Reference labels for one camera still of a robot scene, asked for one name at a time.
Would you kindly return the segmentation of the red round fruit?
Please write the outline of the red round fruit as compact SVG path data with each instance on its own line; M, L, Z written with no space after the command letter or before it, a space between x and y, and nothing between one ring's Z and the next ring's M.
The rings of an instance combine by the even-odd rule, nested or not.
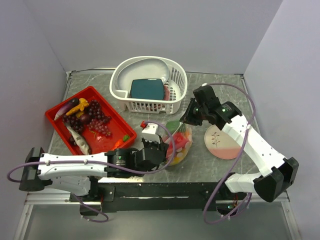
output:
M181 152L186 146L188 147L192 142L191 135L186 135L182 132L177 132L173 135L174 144L175 144L175 152ZM169 157L173 153L173 144L172 141L169 141L169 147L166 152L166 156Z

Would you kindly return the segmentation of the clear dotted zip bag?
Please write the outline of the clear dotted zip bag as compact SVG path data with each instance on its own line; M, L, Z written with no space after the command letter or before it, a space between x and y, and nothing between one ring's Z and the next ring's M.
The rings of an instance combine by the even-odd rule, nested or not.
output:
M170 163L170 166L174 166L184 160L192 146L192 129L189 125L178 120L168 121L165 127L172 135L175 144L174 158Z

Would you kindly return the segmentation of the green bell pepper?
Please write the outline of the green bell pepper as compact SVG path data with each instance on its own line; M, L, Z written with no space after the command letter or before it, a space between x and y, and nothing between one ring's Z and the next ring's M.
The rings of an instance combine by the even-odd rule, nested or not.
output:
M167 130L170 132L171 135L174 134L174 132L179 129L181 123L178 120L172 120L172 121L168 121L165 124L165 127L167 128Z

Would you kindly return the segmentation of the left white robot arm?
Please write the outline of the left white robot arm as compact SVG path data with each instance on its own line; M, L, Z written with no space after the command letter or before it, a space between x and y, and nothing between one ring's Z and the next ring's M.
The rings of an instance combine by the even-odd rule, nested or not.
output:
M32 148L25 160L19 190L38 192L45 188L73 193L88 201L100 193L99 178L129 179L158 171L166 161L169 145L142 140L143 148L117 148L91 155L53 155Z

